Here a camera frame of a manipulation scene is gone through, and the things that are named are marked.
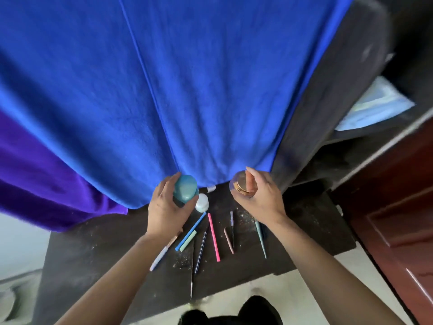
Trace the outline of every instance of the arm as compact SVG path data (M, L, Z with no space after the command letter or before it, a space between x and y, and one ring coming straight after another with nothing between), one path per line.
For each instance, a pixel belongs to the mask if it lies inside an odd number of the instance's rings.
M269 173L247 170L257 182L257 193L247 198L232 191L233 197L283 244L330 324L404 324L368 287L287 217L281 192Z
M182 208L173 202L180 172L156 187L149 204L147 232L99 279L56 325L119 325L159 252L181 229L197 203Z

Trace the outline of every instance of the white bottle cap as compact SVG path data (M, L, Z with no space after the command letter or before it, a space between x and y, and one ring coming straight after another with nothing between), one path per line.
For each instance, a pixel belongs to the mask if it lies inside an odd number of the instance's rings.
M209 199L205 194L198 194L198 201L195 205L195 209L200 212L206 212L209 208Z
M207 188L207 192L210 193L211 191L214 191L217 187L215 185L213 185L213 186L209 186L206 188Z

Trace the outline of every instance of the person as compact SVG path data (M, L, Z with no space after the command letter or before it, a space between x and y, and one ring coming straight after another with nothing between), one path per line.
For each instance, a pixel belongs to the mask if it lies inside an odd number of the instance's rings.
M404 324L372 291L328 254L285 213L278 187L267 172L247 167L257 184L252 198L232 191L234 199L280 240L330 324ZM150 265L174 237L195 207L197 198L177 207L174 184L180 172L156 187L149 204L147 232L56 323L119 325L146 279ZM253 296L237 316L207 318L186 312L179 324L282 324L278 312L261 296Z

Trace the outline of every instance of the teal lid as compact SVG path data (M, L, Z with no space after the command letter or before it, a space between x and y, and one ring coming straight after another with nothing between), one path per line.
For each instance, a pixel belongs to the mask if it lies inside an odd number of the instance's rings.
M192 175L183 174L175 183L173 196L180 202L186 203L198 195L197 181Z

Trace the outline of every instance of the table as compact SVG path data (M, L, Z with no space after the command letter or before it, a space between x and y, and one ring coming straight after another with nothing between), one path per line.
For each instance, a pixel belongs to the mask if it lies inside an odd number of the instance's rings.
M194 278L193 300L271 273L279 275L295 269L284 247L267 228L264 236L268 259L264 258L254 221L233 200L228 183L218 185L208 197L221 262L216 262L208 233L200 270ZM290 217L332 255L355 248L348 226L326 193L311 188L291 188L284 193L284 203ZM235 213L234 255L223 232L224 227L230 227L230 211ZM145 206L130 210L126 216L105 215L66 233L52 233L32 324L55 323L145 233L147 215ZM200 215L194 210L184 225L183 235ZM157 268L149 273L123 324L190 301L192 244L195 244L194 260L197 260L207 224L205 217L197 227L198 234L193 243L182 253L174 250L183 235L178 238Z

